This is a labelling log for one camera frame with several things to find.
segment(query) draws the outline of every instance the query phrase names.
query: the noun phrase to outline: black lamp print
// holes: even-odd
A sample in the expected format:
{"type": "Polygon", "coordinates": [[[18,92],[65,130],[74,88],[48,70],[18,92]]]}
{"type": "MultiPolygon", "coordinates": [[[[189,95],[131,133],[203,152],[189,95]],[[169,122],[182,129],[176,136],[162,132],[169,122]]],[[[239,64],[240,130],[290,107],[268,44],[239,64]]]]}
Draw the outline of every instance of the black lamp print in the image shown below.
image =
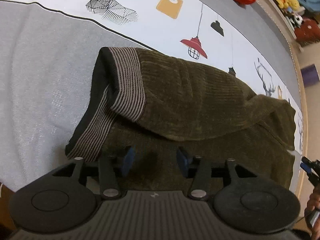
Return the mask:
{"type": "Polygon", "coordinates": [[[200,23],[201,23],[201,19],[202,19],[202,11],[203,11],[203,3],[201,5],[201,16],[200,16],[197,36],[195,38],[191,38],[190,40],[183,39],[183,40],[180,41],[184,45],[189,47],[188,54],[189,54],[190,57],[192,57],[194,59],[199,59],[200,55],[205,57],[205,58],[208,58],[207,54],[202,49],[201,42],[200,42],[200,40],[198,38],[199,29],[200,29],[200,23]]]}
{"type": "Polygon", "coordinates": [[[218,13],[217,13],[217,20],[211,24],[211,28],[224,37],[223,29],[220,26],[218,13]]]}
{"type": "Polygon", "coordinates": [[[229,68],[229,74],[233,75],[233,76],[236,76],[236,71],[235,71],[235,69],[233,67],[229,68]]]}

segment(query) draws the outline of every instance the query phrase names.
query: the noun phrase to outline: purple object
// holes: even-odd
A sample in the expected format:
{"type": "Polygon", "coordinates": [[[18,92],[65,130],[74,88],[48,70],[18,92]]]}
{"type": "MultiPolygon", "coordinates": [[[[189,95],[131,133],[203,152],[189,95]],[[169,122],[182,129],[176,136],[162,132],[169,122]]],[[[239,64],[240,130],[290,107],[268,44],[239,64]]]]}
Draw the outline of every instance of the purple object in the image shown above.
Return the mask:
{"type": "Polygon", "coordinates": [[[301,69],[304,87],[312,86],[319,82],[319,75],[314,64],[301,69]]]}

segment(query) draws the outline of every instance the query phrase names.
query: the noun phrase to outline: gray bedsheet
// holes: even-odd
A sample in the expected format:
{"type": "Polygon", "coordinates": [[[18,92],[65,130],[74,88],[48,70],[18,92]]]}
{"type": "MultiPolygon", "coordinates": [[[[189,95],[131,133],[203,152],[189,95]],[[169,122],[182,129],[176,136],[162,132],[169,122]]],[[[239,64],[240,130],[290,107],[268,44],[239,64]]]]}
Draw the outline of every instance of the gray bedsheet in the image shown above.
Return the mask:
{"type": "MultiPolygon", "coordinates": [[[[288,45],[259,5],[202,1],[251,41],[300,106],[288,45]]],[[[66,161],[103,46],[139,47],[90,21],[0,1],[0,182],[16,191],[66,161]]]]}

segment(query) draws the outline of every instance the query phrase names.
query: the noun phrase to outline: red pendant lamp print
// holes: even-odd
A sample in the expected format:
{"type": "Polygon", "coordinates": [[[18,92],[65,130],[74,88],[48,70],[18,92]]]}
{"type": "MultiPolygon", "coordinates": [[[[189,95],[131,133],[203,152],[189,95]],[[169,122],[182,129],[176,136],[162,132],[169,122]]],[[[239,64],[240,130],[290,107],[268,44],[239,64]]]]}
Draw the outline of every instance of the red pendant lamp print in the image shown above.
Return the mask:
{"type": "Polygon", "coordinates": [[[190,57],[194,58],[194,59],[199,59],[200,55],[208,58],[207,54],[204,52],[204,50],[201,47],[201,42],[199,40],[199,29],[200,29],[200,23],[201,23],[201,19],[202,19],[202,11],[203,11],[203,3],[201,5],[201,16],[200,16],[200,21],[199,21],[199,25],[198,25],[198,32],[197,32],[197,36],[195,38],[191,38],[190,40],[186,40],[183,39],[180,42],[182,42],[184,45],[188,46],[188,54],[190,57]]]}

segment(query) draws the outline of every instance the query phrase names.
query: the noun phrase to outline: plush toy pile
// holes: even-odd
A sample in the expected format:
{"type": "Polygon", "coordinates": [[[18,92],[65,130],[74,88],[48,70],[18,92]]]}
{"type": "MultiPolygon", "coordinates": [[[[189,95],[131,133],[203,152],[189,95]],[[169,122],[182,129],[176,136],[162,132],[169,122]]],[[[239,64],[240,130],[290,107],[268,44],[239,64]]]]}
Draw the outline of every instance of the plush toy pile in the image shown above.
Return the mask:
{"type": "Polygon", "coordinates": [[[300,6],[298,0],[275,0],[278,7],[283,11],[289,24],[294,30],[295,27],[300,28],[302,17],[299,15],[304,11],[304,7],[300,6]]]}

